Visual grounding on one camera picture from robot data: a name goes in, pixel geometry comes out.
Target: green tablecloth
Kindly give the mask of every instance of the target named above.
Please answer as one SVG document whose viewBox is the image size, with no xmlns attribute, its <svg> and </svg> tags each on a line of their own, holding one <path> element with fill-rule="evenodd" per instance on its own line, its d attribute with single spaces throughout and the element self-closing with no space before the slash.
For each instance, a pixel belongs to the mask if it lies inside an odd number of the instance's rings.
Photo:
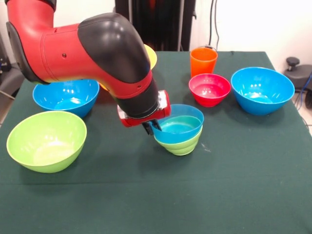
<svg viewBox="0 0 312 234">
<path fill-rule="evenodd" d="M 230 94 L 200 107 L 189 53 L 157 55 L 154 77 L 171 103 L 205 114 L 193 153 L 176 157 L 142 127 L 124 128 L 101 90 L 78 159 L 60 173 L 32 172 L 5 147 L 13 127 L 41 111 L 25 81 L 0 128 L 1 234 L 312 233 L 312 141 L 294 105 L 255 117 Z M 215 72 L 230 79 L 246 66 L 272 68 L 265 53 L 220 52 Z"/>
</svg>

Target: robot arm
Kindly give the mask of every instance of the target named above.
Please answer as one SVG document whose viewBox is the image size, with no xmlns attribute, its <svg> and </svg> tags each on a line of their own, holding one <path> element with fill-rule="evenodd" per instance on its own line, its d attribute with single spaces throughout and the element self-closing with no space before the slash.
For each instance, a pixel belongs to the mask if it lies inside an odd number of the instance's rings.
<svg viewBox="0 0 312 234">
<path fill-rule="evenodd" d="M 95 79 L 117 102 L 127 127 L 157 125 L 170 114 L 168 94 L 158 91 L 144 44 L 126 18 L 106 13 L 55 28 L 56 0 L 5 2 L 13 52 L 29 81 Z"/>
</svg>

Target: orange cup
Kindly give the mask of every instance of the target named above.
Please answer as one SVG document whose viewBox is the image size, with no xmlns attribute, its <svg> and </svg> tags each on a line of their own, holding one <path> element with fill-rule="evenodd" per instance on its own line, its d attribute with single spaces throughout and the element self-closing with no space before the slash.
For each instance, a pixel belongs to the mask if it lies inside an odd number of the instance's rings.
<svg viewBox="0 0 312 234">
<path fill-rule="evenodd" d="M 198 47 L 191 51 L 191 77 L 204 73 L 213 73 L 217 51 L 212 47 Z"/>
</svg>

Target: red bowl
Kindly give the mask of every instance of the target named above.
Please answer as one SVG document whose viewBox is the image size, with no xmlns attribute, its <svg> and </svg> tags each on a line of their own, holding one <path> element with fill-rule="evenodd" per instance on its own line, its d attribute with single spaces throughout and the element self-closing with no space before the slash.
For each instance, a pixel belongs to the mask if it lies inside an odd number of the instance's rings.
<svg viewBox="0 0 312 234">
<path fill-rule="evenodd" d="M 216 74 L 200 74 L 191 78 L 189 88 L 200 105 L 213 107 L 230 93 L 231 84 L 227 79 Z"/>
</svg>

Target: lime green bowl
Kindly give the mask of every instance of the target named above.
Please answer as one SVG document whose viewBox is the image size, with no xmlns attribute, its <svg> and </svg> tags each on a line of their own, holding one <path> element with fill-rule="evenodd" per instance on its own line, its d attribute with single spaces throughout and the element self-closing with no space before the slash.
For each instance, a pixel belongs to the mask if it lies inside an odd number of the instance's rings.
<svg viewBox="0 0 312 234">
<path fill-rule="evenodd" d="M 55 173 L 75 161 L 86 137 L 87 127 L 81 118 L 65 111 L 47 111 L 15 126 L 6 148 L 20 165 L 36 172 Z"/>
<path fill-rule="evenodd" d="M 202 130 L 203 130 L 203 127 L 200 128 L 199 132 L 197 133 L 197 135 L 195 135 L 195 137 L 187 141 L 176 143 L 176 144 L 165 144 L 165 143 L 158 141 L 155 137 L 154 138 L 162 147 L 164 147 L 170 153 L 176 156 L 183 156 L 183 155 L 188 155 L 195 149 Z"/>
</svg>

